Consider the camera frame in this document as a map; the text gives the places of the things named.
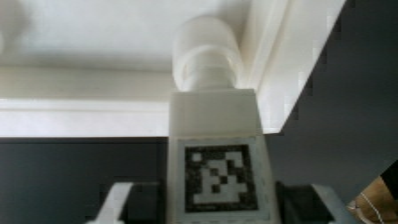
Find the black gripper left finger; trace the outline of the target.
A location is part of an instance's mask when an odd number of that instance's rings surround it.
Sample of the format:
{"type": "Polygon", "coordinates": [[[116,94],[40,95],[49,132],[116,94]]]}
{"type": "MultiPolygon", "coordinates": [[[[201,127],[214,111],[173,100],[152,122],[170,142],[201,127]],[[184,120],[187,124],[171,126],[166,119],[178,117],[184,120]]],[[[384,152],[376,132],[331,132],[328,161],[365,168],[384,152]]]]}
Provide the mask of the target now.
{"type": "Polygon", "coordinates": [[[161,181],[116,182],[88,224],[164,224],[164,202],[161,181]]]}

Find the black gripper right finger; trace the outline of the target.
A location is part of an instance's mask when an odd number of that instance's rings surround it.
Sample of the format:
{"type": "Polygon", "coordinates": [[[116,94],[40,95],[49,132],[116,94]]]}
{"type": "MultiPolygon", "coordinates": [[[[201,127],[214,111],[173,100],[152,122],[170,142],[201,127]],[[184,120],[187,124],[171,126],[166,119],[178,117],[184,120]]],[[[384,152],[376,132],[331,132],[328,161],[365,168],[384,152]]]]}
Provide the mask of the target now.
{"type": "Polygon", "coordinates": [[[276,184],[283,224],[360,224],[331,186],[276,184]]]}

